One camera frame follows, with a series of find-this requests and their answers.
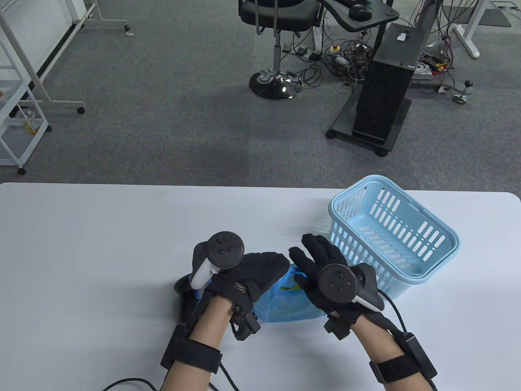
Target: black office chair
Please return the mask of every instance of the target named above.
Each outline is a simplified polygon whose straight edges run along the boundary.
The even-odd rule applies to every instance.
[[[250,78],[250,89],[260,97],[281,101],[297,96],[302,89],[302,81],[292,72],[280,69],[280,32],[292,31],[300,36],[313,26],[320,26],[322,7],[316,0],[304,0],[292,7],[259,7],[257,0],[239,0],[239,16],[244,23],[253,25],[257,34],[264,29],[273,29],[275,48],[273,68],[255,73]]]

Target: caster wheel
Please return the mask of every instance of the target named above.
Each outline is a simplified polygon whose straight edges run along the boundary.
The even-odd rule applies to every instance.
[[[329,129],[326,132],[326,139],[332,140],[332,139],[335,139],[336,137],[337,137],[337,132],[335,132],[333,129]]]
[[[376,149],[375,153],[377,156],[380,156],[380,157],[386,157],[387,155],[389,155],[389,152],[384,149]]]

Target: blue plastic basket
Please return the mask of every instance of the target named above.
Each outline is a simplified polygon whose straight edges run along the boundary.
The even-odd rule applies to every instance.
[[[329,204],[330,241],[349,265],[375,267],[391,299],[427,281],[460,245],[457,234],[393,183],[370,175]]]

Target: chair base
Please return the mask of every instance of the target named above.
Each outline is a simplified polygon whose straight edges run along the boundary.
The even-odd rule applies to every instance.
[[[291,99],[300,93],[302,86],[297,75],[283,69],[277,74],[272,69],[265,69],[250,78],[250,90],[271,101]]]

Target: human hand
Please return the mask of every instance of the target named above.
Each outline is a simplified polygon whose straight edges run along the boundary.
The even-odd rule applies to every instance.
[[[309,251],[313,260],[306,257],[304,251],[298,247],[292,247],[289,250],[290,259],[297,265],[306,277],[295,275],[295,282],[304,290],[308,299],[317,308],[320,308],[327,314],[339,317],[349,326],[356,323],[363,313],[372,313],[371,310],[359,303],[339,304],[329,300],[318,287],[318,276],[320,271],[330,264],[341,264],[347,266],[347,261],[340,249],[332,245],[322,235],[314,236],[305,234],[302,236],[302,244]],[[367,267],[373,269],[372,266],[360,264],[356,267]]]
[[[247,293],[254,303],[286,274],[289,267],[290,261],[276,252],[245,254],[238,265],[214,275],[206,289],[223,294],[226,289],[235,286]]]

